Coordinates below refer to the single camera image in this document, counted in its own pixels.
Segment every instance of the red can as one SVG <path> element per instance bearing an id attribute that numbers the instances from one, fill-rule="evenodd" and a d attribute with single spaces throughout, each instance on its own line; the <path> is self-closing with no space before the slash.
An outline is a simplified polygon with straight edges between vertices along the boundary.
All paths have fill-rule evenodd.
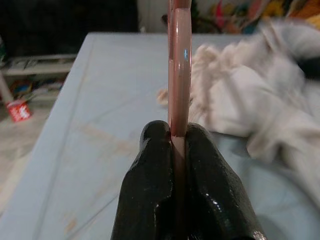
<path id="1" fill-rule="evenodd" d="M 15 123 L 27 120 L 31 117 L 31 112 L 25 101 L 16 100 L 10 102 L 6 105 L 6 108 L 8 109 L 11 118 Z"/>

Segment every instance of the white cloth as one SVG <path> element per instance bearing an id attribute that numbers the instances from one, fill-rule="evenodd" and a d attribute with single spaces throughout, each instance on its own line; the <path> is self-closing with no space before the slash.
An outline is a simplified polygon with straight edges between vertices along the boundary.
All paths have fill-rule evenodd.
<path id="1" fill-rule="evenodd" d="M 320 56 L 320 32 L 269 22 L 248 41 L 192 58 L 189 121 L 209 131 L 250 137 L 248 152 L 271 162 L 278 149 L 320 203 L 320 124 L 303 95 L 296 61 Z"/>

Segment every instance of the shelf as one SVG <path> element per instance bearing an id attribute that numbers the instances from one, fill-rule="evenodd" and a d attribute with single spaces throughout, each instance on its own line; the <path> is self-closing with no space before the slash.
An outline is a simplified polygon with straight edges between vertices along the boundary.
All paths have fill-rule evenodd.
<path id="1" fill-rule="evenodd" d="M 15 57 L 1 68 L 3 76 L 69 73 L 76 55 Z"/>

